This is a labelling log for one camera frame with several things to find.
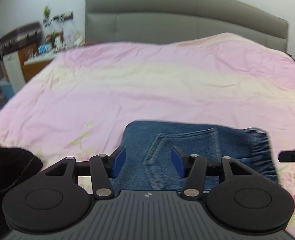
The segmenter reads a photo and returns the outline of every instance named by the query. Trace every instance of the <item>gray gripper base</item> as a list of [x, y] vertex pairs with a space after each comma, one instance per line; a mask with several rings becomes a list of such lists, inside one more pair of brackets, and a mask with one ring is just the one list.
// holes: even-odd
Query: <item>gray gripper base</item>
[[217, 225], [195, 201], [175, 191], [121, 191], [98, 201], [89, 215], [70, 228], [45, 235], [11, 231], [6, 240], [293, 240], [285, 231], [245, 236]]

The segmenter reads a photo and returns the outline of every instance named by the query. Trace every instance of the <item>black circular disc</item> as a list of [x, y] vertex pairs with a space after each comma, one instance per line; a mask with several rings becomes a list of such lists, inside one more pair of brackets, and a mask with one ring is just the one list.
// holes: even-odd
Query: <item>black circular disc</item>
[[292, 196], [268, 179], [235, 176], [208, 194], [207, 207], [215, 219], [242, 232], [263, 233], [284, 228], [294, 211]]
[[89, 206], [88, 193], [59, 176], [41, 176], [26, 181], [9, 191], [2, 202], [7, 222], [12, 228], [26, 233], [67, 228], [78, 222]]

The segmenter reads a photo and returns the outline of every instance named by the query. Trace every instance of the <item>wall socket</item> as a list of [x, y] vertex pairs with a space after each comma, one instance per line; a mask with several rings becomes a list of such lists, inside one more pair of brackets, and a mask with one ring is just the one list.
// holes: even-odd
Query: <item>wall socket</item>
[[68, 20], [73, 20], [73, 11], [65, 12], [63, 14], [56, 15], [53, 17], [53, 21], [65, 22]]

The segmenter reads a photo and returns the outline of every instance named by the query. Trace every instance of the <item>white logo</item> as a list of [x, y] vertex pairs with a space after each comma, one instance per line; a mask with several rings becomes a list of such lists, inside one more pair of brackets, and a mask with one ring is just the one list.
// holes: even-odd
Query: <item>white logo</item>
[[146, 194], [144, 194], [145, 197], [150, 198], [153, 197], [153, 194], [151, 192], [148, 192]]

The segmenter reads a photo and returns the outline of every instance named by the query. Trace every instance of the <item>headboard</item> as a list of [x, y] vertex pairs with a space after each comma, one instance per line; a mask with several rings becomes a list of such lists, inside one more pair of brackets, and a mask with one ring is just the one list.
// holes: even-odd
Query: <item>headboard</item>
[[288, 22], [236, 0], [85, 0], [87, 41], [168, 44], [230, 32], [287, 50]]

